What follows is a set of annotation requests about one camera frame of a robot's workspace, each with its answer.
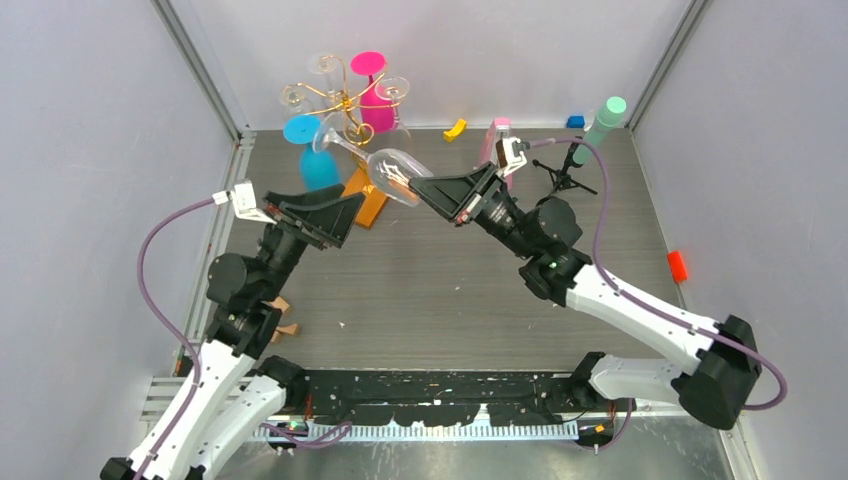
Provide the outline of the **blue wine glass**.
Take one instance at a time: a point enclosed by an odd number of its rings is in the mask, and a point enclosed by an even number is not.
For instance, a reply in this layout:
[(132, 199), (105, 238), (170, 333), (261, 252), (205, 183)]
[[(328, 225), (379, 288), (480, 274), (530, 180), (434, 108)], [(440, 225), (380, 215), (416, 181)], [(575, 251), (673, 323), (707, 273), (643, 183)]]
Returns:
[(307, 191), (315, 191), (341, 183), (341, 174), (333, 155), (318, 150), (313, 141), (321, 120), (313, 115), (291, 117), (283, 127), (283, 137), (294, 145), (303, 147), (299, 158), (299, 173)]

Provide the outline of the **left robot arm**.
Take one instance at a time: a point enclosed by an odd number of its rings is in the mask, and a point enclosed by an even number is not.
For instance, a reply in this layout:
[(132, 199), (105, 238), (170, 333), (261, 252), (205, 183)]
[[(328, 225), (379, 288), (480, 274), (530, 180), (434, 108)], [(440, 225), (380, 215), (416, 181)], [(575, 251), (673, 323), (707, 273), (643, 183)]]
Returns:
[(183, 208), (230, 206), (241, 220), (263, 225), (254, 256), (225, 253), (207, 272), (206, 297), (216, 309), (198, 346), (174, 334), (192, 369), (142, 442), (109, 459), (103, 479), (214, 479), (239, 447), (272, 414), (293, 414), (306, 403), (304, 370), (279, 356), (264, 358), (282, 317), (282, 287), (308, 247), (339, 248), (365, 196), (344, 186), (298, 195), (267, 192), (259, 207), (245, 180)]

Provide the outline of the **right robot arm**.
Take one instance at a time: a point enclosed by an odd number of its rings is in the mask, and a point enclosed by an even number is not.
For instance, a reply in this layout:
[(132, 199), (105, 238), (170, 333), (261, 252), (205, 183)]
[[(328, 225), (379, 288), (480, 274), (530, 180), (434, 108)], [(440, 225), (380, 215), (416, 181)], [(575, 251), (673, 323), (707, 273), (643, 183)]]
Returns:
[(572, 374), (577, 406), (591, 411), (607, 400), (644, 399), (676, 404), (715, 429), (735, 425), (762, 373), (748, 322), (697, 315), (621, 281), (575, 249), (582, 230), (565, 200), (547, 196), (523, 211), (492, 166), (409, 185), (449, 222), (474, 222), (525, 260), (519, 274), (537, 298), (600, 319), (661, 354), (645, 360), (588, 353)]

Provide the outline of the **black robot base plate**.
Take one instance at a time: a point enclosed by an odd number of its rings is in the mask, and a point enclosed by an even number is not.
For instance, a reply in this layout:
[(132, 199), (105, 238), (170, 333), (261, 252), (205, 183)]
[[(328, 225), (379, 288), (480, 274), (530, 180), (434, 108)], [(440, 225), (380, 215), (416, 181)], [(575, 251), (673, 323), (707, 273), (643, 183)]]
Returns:
[(281, 408), (321, 425), (411, 427), (558, 425), (587, 413), (624, 413), (634, 401), (589, 393), (550, 371), (307, 370)]

